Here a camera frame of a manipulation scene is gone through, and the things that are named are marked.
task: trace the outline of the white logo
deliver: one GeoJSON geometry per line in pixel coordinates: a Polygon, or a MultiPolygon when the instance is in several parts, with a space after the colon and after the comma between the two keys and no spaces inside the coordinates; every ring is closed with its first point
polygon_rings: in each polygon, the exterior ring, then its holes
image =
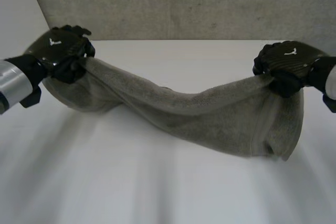
{"type": "Polygon", "coordinates": [[[294,48],[293,52],[285,53],[284,55],[296,55],[296,48],[294,48]]]}
{"type": "Polygon", "coordinates": [[[49,39],[50,41],[50,45],[53,46],[53,45],[58,45],[58,44],[61,44],[62,41],[53,41],[51,38],[49,39]]]}

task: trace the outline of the white surface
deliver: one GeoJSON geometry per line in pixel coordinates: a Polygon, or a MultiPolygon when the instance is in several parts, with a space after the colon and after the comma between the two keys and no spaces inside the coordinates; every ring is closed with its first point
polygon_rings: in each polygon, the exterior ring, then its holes
{"type": "MultiPolygon", "coordinates": [[[[35,0],[0,0],[2,58],[47,29],[35,0]]],[[[252,75],[265,41],[95,41],[97,58],[181,92],[252,75]]],[[[81,114],[45,89],[0,117],[0,223],[335,223],[335,115],[305,91],[287,162],[176,139],[124,106],[81,114]]]]}

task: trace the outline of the towel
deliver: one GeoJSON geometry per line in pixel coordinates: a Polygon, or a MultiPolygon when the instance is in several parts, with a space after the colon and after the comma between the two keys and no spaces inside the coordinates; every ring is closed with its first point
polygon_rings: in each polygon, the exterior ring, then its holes
{"type": "Polygon", "coordinates": [[[87,72],[75,83],[43,81],[54,97],[78,111],[107,112],[125,104],[171,135],[243,157],[287,160],[300,137],[303,91],[281,98],[268,89],[267,74],[185,94],[99,59],[82,58],[79,64],[87,72]]]}

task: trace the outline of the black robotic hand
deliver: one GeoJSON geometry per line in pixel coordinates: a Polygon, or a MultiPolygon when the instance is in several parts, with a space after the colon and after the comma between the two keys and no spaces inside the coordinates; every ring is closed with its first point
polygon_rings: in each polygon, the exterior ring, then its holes
{"type": "Polygon", "coordinates": [[[304,86],[311,85],[309,73],[313,64],[321,57],[328,55],[298,41],[265,45],[254,60],[253,73],[270,73],[274,77],[270,89],[287,98],[304,86]]]}
{"type": "Polygon", "coordinates": [[[80,26],[53,28],[39,37],[26,51],[46,69],[47,76],[73,83],[85,70],[77,65],[80,57],[94,57],[95,49],[87,37],[91,32],[80,26]]]}
{"type": "Polygon", "coordinates": [[[81,57],[94,57],[95,49],[84,35],[91,32],[79,26],[53,28],[23,55],[0,61],[0,114],[16,103],[25,108],[39,103],[40,82],[46,77],[73,83],[85,74],[78,64],[81,57]]]}

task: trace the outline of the silver metal cylinder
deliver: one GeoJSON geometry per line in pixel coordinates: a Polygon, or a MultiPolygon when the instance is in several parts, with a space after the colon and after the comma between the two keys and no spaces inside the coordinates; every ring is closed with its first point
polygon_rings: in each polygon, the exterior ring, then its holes
{"type": "Polygon", "coordinates": [[[336,100],[336,66],[329,73],[325,88],[327,96],[332,100],[336,100]]]}
{"type": "Polygon", "coordinates": [[[10,62],[0,60],[0,92],[8,102],[9,108],[26,98],[33,87],[26,75],[10,62]]]}

